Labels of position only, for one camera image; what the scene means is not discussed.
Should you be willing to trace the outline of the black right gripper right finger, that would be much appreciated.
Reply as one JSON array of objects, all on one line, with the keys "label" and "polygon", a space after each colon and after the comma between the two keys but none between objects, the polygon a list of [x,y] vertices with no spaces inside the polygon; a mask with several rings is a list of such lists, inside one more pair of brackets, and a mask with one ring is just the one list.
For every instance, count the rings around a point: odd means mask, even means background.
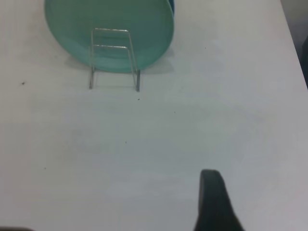
[{"label": "black right gripper right finger", "polygon": [[204,169],[200,173],[198,217],[195,231],[242,231],[219,171]]}]

